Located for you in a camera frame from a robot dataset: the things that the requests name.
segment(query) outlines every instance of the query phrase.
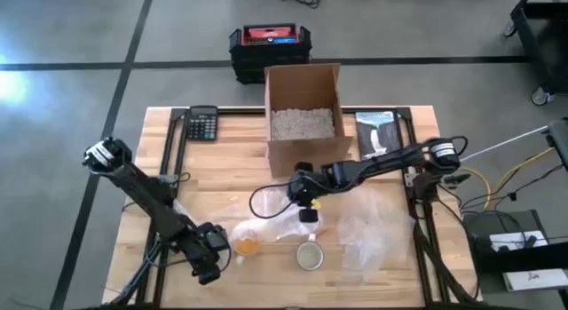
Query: gray floor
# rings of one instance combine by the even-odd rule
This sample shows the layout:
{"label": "gray floor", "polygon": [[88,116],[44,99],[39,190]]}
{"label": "gray floor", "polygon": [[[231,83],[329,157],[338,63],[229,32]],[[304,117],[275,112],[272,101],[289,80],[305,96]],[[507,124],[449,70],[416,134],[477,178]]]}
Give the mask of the gray floor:
{"label": "gray floor", "polygon": [[[154,0],[137,61],[228,60],[227,37],[251,23],[297,22],[312,32],[314,58],[523,54],[500,34],[517,0],[323,0],[317,10],[280,0]],[[0,63],[122,62],[143,0],[0,0]],[[119,70],[0,71],[0,308],[47,308],[73,230],[87,171],[82,151],[97,141]],[[568,99],[535,107],[527,64],[344,66],[344,105],[434,105],[443,135],[469,137],[468,153],[565,115]],[[114,135],[136,148],[146,107],[262,105],[264,88],[243,86],[230,68],[134,70]],[[492,183],[546,147],[540,136],[467,165]],[[513,186],[558,163],[550,155]],[[557,172],[505,211],[536,209],[548,235],[568,234]],[[470,181],[464,198],[483,193]],[[105,180],[93,206],[66,308],[101,298],[124,195]],[[491,304],[558,309],[555,293],[485,294]]]}

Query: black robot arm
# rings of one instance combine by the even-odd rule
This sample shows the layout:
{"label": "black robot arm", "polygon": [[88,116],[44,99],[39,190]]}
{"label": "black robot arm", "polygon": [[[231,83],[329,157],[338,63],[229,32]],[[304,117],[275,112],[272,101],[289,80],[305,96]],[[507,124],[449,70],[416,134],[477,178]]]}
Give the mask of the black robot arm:
{"label": "black robot arm", "polygon": [[424,187],[460,168],[460,159],[452,139],[435,138],[362,162],[326,164],[319,171],[314,171],[310,163],[298,163],[288,183],[287,195],[290,201],[305,207],[300,211],[300,221],[316,222],[318,215],[312,209],[313,199],[349,191],[366,179],[408,167],[424,169],[421,175]]}
{"label": "black robot arm", "polygon": [[229,249],[225,230],[210,222],[197,226],[177,211],[170,184],[148,177],[133,164],[124,142],[115,138],[100,141],[85,151],[83,165],[92,174],[108,178],[150,216],[160,244],[183,252],[200,284],[219,278],[218,253]]}

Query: black calculator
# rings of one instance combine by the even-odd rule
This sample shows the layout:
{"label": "black calculator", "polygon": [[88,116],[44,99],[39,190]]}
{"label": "black calculator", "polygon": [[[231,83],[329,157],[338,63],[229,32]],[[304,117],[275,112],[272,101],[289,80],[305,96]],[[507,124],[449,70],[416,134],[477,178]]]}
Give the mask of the black calculator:
{"label": "black calculator", "polygon": [[215,106],[191,106],[187,118],[187,139],[213,141],[217,139],[219,110]]}

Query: open cardboard box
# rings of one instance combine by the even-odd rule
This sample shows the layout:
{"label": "open cardboard box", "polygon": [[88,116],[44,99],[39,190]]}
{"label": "open cardboard box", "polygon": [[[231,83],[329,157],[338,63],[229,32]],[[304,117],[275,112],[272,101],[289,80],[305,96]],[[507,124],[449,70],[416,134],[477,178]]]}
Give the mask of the open cardboard box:
{"label": "open cardboard box", "polygon": [[[339,64],[274,66],[265,69],[264,93],[268,121],[268,161],[274,178],[290,176],[299,162],[322,164],[345,159],[351,137],[345,137],[337,97]],[[286,109],[332,110],[334,138],[272,140],[272,111]]]}

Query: white pellet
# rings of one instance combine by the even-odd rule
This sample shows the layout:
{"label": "white pellet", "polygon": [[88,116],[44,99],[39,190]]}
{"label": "white pellet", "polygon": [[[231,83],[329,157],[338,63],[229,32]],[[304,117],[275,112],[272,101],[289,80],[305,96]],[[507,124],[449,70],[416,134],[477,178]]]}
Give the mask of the white pellet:
{"label": "white pellet", "polygon": [[335,137],[331,109],[272,111],[272,139],[318,139]]}

